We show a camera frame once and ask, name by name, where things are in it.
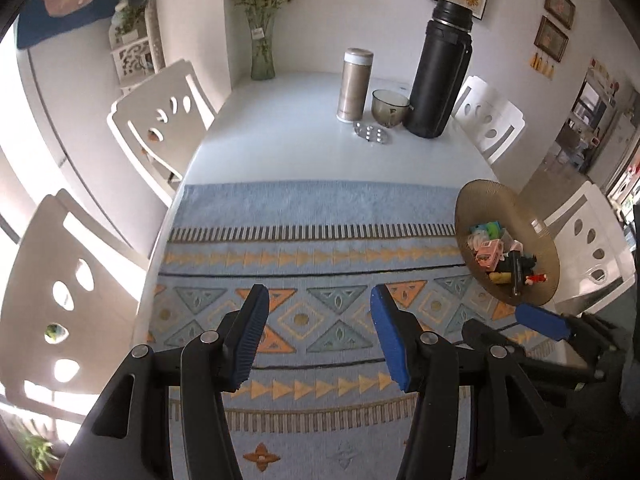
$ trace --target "white chair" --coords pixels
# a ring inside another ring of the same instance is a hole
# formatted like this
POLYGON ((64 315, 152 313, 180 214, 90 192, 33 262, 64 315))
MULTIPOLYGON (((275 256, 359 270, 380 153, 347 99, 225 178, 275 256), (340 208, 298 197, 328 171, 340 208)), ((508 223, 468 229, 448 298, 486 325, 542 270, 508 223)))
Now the white chair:
POLYGON ((560 283, 554 296, 562 301, 611 288, 587 309, 595 314, 636 282, 634 259, 609 202, 598 186, 586 182, 545 221, 557 233, 560 283))
POLYGON ((147 268, 68 192, 44 197, 2 302, 0 382, 9 402, 81 424, 83 415, 55 405, 56 392, 100 394, 130 349, 147 268), (25 381, 50 390, 50 402, 29 396, 25 381))
POLYGON ((181 180, 214 118, 193 66, 181 59, 116 101, 107 123, 138 173, 169 206, 175 191, 146 154, 181 180))
POLYGON ((478 76, 460 89, 451 113, 482 156, 494 164, 522 134, 522 112, 478 76))

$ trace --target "metal screw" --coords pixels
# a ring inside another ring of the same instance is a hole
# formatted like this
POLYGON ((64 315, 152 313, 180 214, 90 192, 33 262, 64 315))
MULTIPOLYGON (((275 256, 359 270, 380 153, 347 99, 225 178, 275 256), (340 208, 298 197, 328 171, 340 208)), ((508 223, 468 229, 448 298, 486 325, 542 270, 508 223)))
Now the metal screw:
POLYGON ((200 341, 203 343, 215 343, 219 337, 218 332, 215 330, 209 330, 200 336, 200 341))
POLYGON ((503 346, 492 346, 490 352, 496 359, 504 359, 507 357, 507 351, 503 346))
POLYGON ((435 345, 438 342, 438 334, 435 334, 433 332, 422 332, 420 341, 422 341, 425 345, 435 345))
POLYGON ((148 353, 149 353, 149 347, 147 345, 134 346, 133 350, 131 351, 131 355, 133 355, 133 357, 137 359, 144 357, 148 353))

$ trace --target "table runner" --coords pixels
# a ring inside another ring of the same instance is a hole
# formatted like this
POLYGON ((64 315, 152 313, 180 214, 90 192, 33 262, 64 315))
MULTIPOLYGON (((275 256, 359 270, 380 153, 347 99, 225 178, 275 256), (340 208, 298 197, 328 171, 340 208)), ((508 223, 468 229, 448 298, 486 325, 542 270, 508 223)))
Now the table runner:
MULTIPOLYGON (((386 283, 425 330, 460 343, 474 317, 549 357, 554 344, 469 275, 452 237, 457 190, 357 182, 187 186, 167 245, 149 329, 154 350, 183 346, 270 290, 251 376, 223 396, 242 474, 394 478, 415 407, 391 381, 369 313, 386 283)), ((171 392, 176 478, 186 478, 179 389, 171 392)), ((461 388, 453 478, 465 471, 461 388)))

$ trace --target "thermos lid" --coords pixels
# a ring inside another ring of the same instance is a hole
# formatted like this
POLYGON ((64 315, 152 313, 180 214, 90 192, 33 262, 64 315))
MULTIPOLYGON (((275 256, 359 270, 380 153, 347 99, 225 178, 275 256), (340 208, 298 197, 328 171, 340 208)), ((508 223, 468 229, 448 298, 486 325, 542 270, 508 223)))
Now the thermos lid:
POLYGON ((373 65, 373 52, 363 48, 348 48, 344 53, 344 60, 354 65, 373 65))
POLYGON ((447 23, 453 27, 461 28, 471 32, 473 26, 474 12, 466 7, 459 6, 447 0, 438 0, 436 8, 433 9, 433 19, 447 23))

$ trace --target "thermos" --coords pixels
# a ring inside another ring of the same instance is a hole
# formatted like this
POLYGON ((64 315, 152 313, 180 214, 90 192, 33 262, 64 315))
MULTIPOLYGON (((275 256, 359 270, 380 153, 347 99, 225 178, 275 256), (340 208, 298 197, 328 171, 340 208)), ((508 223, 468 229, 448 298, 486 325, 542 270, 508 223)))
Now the thermos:
POLYGON ((438 1, 403 121, 412 134, 434 139, 443 133, 471 60, 472 16, 471 9, 438 1))
POLYGON ((338 99, 337 117, 343 123, 359 121, 367 100, 373 52, 362 48, 348 48, 344 53, 342 85, 338 99))

